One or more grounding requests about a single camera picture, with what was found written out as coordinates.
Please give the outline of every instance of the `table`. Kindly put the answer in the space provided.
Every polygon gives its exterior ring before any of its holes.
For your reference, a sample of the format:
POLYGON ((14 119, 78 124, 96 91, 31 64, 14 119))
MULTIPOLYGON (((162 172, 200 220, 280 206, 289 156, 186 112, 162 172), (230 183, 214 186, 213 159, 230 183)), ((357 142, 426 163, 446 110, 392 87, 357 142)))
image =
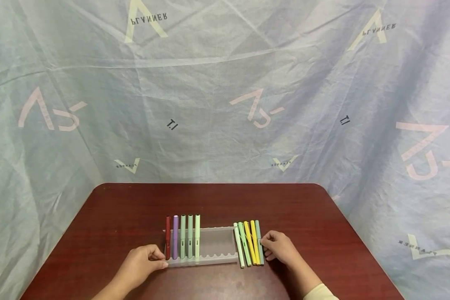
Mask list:
MULTIPOLYGON (((129 184, 93 190, 23 300, 90 300, 128 252, 165 243, 166 215, 201 214, 202 227, 260 221, 287 234, 340 300, 403 299, 326 191, 316 184, 129 184)), ((300 299, 279 262, 172 268, 127 299, 300 299)))

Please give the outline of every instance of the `fabric backdrop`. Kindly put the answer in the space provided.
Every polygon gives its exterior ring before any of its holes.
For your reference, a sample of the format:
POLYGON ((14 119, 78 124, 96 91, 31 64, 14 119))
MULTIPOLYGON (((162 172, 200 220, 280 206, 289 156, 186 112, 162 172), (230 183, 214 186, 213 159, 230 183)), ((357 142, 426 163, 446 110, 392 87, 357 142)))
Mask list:
POLYGON ((0 1, 0 299, 105 182, 318 183, 450 300, 450 0, 0 1))

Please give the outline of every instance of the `purple pen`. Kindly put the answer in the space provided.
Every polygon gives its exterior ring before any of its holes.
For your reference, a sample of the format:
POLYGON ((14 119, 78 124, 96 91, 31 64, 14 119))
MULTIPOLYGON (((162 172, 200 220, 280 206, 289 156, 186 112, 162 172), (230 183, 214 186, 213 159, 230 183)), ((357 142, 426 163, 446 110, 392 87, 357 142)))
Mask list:
POLYGON ((173 252, 172 259, 178 256, 178 215, 173 216, 173 252))

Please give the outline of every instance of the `yellow pen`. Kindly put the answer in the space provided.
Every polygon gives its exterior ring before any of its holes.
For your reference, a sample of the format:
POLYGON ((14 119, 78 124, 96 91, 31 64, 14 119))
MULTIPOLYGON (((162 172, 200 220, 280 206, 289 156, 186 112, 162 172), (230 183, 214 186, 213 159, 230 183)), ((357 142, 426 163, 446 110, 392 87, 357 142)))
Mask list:
POLYGON ((255 258, 257 260, 257 265, 260 265, 260 255, 258 253, 258 240, 257 240, 257 231, 255 230, 255 221, 250 221, 251 230, 252 230, 252 241, 253 241, 253 249, 255 250, 255 258))
POLYGON ((250 256, 251 256, 253 264, 256 265, 257 264, 257 256, 255 255, 255 251, 253 249, 252 236, 250 234, 250 226, 248 225, 247 221, 244 221, 243 225, 245 227, 245 236, 247 237, 248 247, 250 248, 250 256))

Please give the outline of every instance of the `hand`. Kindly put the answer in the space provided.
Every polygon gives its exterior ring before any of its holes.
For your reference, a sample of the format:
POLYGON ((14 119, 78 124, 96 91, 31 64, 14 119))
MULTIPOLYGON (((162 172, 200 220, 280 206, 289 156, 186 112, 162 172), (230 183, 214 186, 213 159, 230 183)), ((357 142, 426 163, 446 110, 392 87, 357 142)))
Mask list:
POLYGON ((146 245, 131 250, 112 280, 121 290, 129 291, 142 284, 154 271, 165 269, 165 255, 156 245, 146 245))
POLYGON ((289 268, 303 261, 292 241, 282 232, 270 230, 260 243, 265 247, 267 261, 277 258, 289 268))

